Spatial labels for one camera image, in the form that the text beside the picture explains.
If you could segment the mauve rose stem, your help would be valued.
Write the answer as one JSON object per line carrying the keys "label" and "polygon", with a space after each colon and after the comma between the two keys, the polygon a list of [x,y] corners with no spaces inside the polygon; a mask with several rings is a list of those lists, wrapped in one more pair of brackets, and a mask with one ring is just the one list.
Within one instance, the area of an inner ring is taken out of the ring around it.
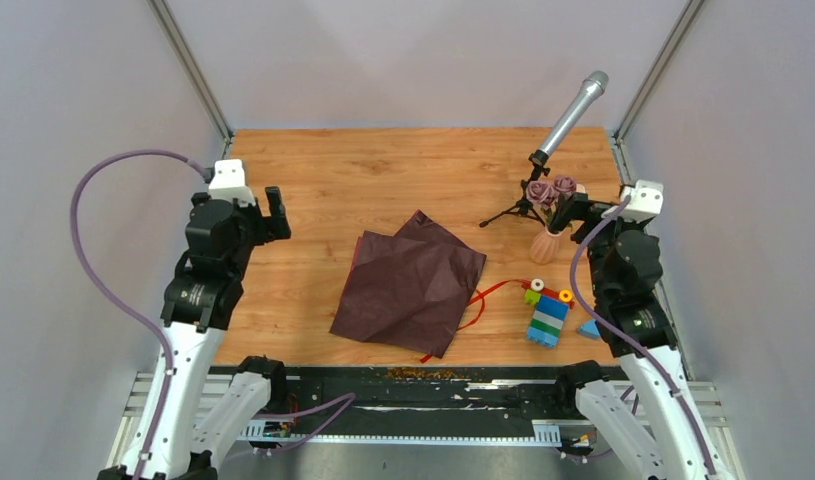
{"label": "mauve rose stem", "polygon": [[571,176],[556,176],[553,186],[559,196],[568,197],[577,191],[577,181]]}
{"label": "mauve rose stem", "polygon": [[531,181],[525,187],[525,196],[543,213],[545,224],[548,225],[553,216],[553,207],[560,197],[554,184],[545,180]]}

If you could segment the red ribbon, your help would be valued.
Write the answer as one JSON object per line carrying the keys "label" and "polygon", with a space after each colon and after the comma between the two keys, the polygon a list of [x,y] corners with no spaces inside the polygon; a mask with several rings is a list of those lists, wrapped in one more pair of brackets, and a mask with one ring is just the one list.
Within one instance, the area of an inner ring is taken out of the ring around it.
{"label": "red ribbon", "polygon": [[529,279],[505,279],[477,289],[467,303],[466,314],[456,328],[451,350],[444,357],[409,354],[407,362],[416,366],[476,366],[522,363],[516,347],[525,344],[521,317],[527,306],[522,303]]}

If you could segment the maroon flower bouquet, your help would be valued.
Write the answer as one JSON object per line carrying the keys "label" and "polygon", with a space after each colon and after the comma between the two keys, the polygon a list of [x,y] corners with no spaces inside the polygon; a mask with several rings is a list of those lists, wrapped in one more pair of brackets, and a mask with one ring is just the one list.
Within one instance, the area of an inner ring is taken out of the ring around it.
{"label": "maroon flower bouquet", "polygon": [[330,332],[441,358],[487,256],[417,210],[392,235],[358,237]]}

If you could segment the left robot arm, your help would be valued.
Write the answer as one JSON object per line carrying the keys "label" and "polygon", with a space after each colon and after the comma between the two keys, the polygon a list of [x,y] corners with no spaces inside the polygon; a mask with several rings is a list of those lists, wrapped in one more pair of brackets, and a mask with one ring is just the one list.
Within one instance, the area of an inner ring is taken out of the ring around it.
{"label": "left robot arm", "polygon": [[279,360],[248,356],[203,419],[196,417],[214,356],[243,294],[255,247],[290,238],[281,192],[265,190],[269,213],[239,197],[196,193],[187,249],[164,292],[164,342],[145,410],[119,464],[101,479],[215,479],[253,417],[281,411],[289,400]]}

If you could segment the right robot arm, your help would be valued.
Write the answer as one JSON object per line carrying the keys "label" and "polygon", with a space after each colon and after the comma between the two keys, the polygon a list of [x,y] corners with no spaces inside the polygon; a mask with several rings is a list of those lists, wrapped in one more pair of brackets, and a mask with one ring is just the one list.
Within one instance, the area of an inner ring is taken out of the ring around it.
{"label": "right robot arm", "polygon": [[562,368],[555,406],[567,417],[589,420],[637,479],[732,479],[705,428],[675,331],[655,294],[663,275],[660,246],[645,228],[661,213],[662,188],[626,185],[619,198],[609,203],[580,192],[563,196],[548,229],[579,222],[572,236],[578,245],[569,273],[572,293],[596,321],[645,417],[635,416],[595,361]]}

